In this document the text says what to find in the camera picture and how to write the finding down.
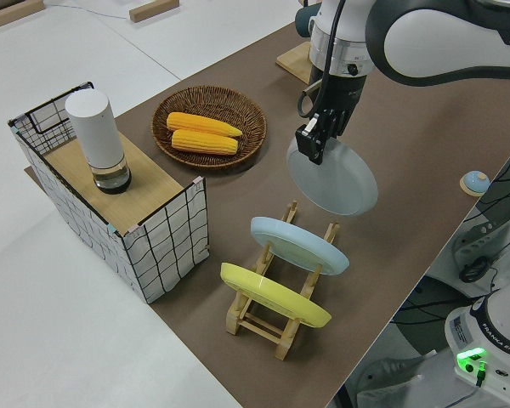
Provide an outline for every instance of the white cylindrical container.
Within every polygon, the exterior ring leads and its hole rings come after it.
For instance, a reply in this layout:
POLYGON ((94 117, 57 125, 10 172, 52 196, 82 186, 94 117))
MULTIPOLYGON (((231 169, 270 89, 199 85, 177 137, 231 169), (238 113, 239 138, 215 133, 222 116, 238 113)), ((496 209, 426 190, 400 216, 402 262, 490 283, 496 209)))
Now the white cylindrical container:
POLYGON ((132 175, 108 97, 83 89, 66 99, 65 108, 97 187, 108 194, 122 193, 132 175))

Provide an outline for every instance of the brown tabletop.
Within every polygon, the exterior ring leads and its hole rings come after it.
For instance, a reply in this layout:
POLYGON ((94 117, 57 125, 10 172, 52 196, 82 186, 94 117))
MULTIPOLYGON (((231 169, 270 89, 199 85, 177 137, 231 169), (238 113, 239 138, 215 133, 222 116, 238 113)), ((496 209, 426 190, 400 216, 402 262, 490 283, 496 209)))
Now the brown tabletop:
MULTIPOLYGON (((494 177, 510 155, 510 81, 410 88, 375 71, 341 139, 374 172, 378 203, 357 218, 324 212, 286 169, 287 147, 305 122, 296 111, 303 83, 275 58, 302 41, 285 27, 117 118, 119 129, 181 184, 207 178, 211 256, 151 306, 245 407, 325 406, 475 203, 459 178, 470 170, 494 177), (150 124, 158 104, 202 84, 242 92, 266 114, 268 136, 253 167, 200 172, 156 147, 150 124), (321 276, 312 299, 332 319, 322 329, 301 326, 279 361, 268 340, 245 329, 236 337, 225 331, 234 292, 220 280, 219 266, 251 267, 260 250, 251 218, 279 218, 292 199, 296 225, 323 235, 329 222, 341 224, 335 245, 351 266, 321 276)), ((305 274, 276 259, 267 276, 299 290, 305 274)))

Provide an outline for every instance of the basket rim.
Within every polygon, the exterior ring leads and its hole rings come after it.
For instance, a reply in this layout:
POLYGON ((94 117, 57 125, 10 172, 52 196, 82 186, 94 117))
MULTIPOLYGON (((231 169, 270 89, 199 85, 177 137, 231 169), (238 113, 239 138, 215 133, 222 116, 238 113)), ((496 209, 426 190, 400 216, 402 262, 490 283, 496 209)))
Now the basket rim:
POLYGON ((207 84, 195 85, 195 86, 189 86, 187 88, 183 88, 183 89, 180 89, 174 93, 171 93, 163 101, 161 101, 159 103, 159 105, 154 109, 153 116, 151 118, 151 133, 152 133, 153 139, 155 140, 155 142, 160 150, 162 150, 167 156, 172 157, 177 162, 181 162, 185 165, 195 167, 195 168, 203 168, 203 169, 211 169, 211 170, 219 170, 219 169, 226 169, 226 168, 234 167, 234 166, 237 166, 237 165, 245 162, 246 160, 248 160, 250 157, 252 157, 254 154, 256 154, 259 151, 259 149, 261 148, 261 146, 263 145, 264 141, 266 140, 267 131, 268 131, 268 122, 266 120, 266 115, 264 114, 263 110, 260 108, 260 106, 256 102, 254 102, 251 98, 247 97, 245 94, 243 94, 233 88, 222 87, 219 85, 207 85, 207 84), (186 161, 186 160, 172 154, 169 151, 169 149, 167 148, 167 145, 164 142, 162 142, 161 139, 159 139, 159 137, 156 135, 157 134, 157 131, 156 131, 157 112, 162 108, 162 106, 165 102, 167 102, 172 97, 174 97, 178 94, 183 94, 183 93, 188 92, 193 89, 200 90, 200 89, 207 89, 207 88, 217 89, 219 91, 225 91, 225 92, 229 92, 229 93, 235 94, 237 96, 240 96, 243 99, 245 99, 247 103, 249 103, 252 107, 254 107, 257 110, 258 115, 260 116, 260 119, 262 122, 263 136, 260 138, 260 142, 258 143, 258 145, 254 149, 247 152, 245 156, 238 157, 232 161, 229 161, 226 163, 220 163, 220 164, 194 163, 192 161, 186 161))

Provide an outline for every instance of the woven tray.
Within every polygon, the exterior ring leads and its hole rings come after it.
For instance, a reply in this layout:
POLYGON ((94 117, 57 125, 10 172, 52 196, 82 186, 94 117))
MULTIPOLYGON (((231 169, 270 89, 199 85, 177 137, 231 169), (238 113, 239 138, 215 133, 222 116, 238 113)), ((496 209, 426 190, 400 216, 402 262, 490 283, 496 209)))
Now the woven tray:
POLYGON ((200 86, 183 89, 162 101, 153 116, 151 128, 157 145, 175 160, 192 167, 229 168, 246 161, 261 147, 266 137, 266 118, 261 109, 241 93, 200 86), (243 134, 238 138, 238 152, 233 156, 219 156, 174 149, 172 132, 167 128, 171 112, 207 116, 239 128, 243 134))

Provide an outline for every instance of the yellow corn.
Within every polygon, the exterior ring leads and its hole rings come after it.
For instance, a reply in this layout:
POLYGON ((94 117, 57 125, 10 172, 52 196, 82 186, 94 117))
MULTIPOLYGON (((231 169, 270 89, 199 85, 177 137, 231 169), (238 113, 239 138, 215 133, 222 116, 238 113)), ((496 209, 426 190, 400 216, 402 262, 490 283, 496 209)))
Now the yellow corn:
POLYGON ((238 151, 238 140, 213 133, 178 129, 172 135, 172 147, 195 153, 231 156, 238 151))
POLYGON ((209 117, 191 115, 190 113, 171 112, 167 118, 168 129, 189 129, 197 132, 214 133, 220 136, 237 138, 241 136, 241 130, 228 123, 210 119, 209 117))

